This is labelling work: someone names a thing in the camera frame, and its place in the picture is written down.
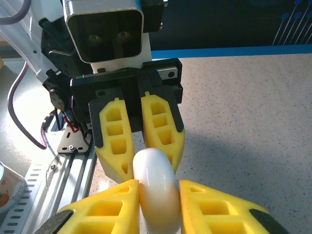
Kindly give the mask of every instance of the cable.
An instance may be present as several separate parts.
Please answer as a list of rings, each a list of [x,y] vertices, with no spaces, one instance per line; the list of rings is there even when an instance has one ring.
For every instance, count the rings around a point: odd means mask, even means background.
[[[14,83],[12,84],[9,94],[8,94],[8,99],[7,99],[7,106],[8,106],[8,111],[9,114],[13,120],[13,122],[16,124],[16,126],[20,129],[20,131],[32,142],[34,143],[36,146],[38,146],[40,149],[45,150],[47,148],[47,144],[46,141],[44,139],[44,130],[43,130],[43,126],[45,124],[45,121],[53,116],[54,114],[50,114],[49,116],[45,117],[44,121],[41,124],[41,128],[40,128],[40,139],[41,139],[41,143],[39,143],[25,128],[24,126],[21,124],[21,122],[19,121],[18,117],[15,114],[14,111],[14,106],[13,106],[13,97],[14,97],[14,93],[17,89],[17,87],[19,86],[20,82],[23,80],[26,72],[28,69],[28,65],[25,62],[24,66],[20,72],[20,74],[18,75],[18,77],[16,78],[16,80],[14,81]]]
[[[0,25],[9,25],[21,21],[28,13],[31,5],[31,0],[24,0],[20,10],[14,15],[0,18]]]
[[[64,118],[62,118],[62,122],[61,122],[61,127],[63,127],[64,126]]]
[[[55,119],[57,120],[57,125],[58,125],[58,130],[61,130],[61,126],[60,126],[60,122],[59,122],[59,114],[58,114],[58,109],[54,108],[54,115],[55,115]]]
[[[72,124],[68,118],[66,117],[65,113],[62,112],[64,114],[64,120],[65,122],[68,124],[68,126],[70,127],[70,129],[72,130],[73,133],[77,133],[81,128],[80,127],[77,127],[75,126],[74,124]]]

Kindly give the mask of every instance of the red wire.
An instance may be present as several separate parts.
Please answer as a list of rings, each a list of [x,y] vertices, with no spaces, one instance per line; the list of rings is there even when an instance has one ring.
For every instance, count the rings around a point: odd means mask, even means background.
[[[68,118],[65,115],[64,115],[64,120],[68,124],[70,129],[73,131],[73,133],[77,133],[80,130],[79,127],[77,127],[77,126],[73,125],[71,122],[69,122]]]

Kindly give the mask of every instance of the white cylinder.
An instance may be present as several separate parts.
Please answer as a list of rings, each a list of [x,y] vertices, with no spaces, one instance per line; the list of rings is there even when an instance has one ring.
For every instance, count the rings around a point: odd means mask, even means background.
[[[139,201],[148,234],[176,234],[181,225],[180,194],[167,156],[159,149],[139,151],[133,159]]]
[[[0,214],[9,210],[20,199],[25,179],[0,162]]]

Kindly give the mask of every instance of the yellow foam gripper pad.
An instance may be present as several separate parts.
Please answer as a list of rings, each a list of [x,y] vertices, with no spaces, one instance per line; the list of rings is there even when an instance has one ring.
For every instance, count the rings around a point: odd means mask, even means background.
[[[163,98],[145,92],[141,105],[146,147],[162,150],[176,172],[183,155],[185,129],[178,132],[170,105]]]
[[[261,206],[192,181],[180,180],[179,184],[183,234],[288,233],[275,232],[285,229],[276,221],[270,227],[273,218]],[[272,220],[262,225],[251,211]]]
[[[138,234],[138,180],[128,180],[106,191],[62,208],[73,215],[58,234]]]
[[[92,110],[90,103],[91,118],[95,119],[94,115],[99,115],[100,131],[95,127],[93,129],[94,134],[101,134],[103,142],[100,145],[95,137],[95,150],[105,174],[117,183],[133,179],[132,161],[135,152],[125,101],[115,98],[99,113]]]

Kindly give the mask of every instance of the cup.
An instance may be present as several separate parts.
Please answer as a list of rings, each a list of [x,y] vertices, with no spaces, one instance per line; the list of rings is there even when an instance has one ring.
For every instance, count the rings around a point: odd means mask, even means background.
[[[0,214],[18,202],[24,188],[25,179],[0,162]]]

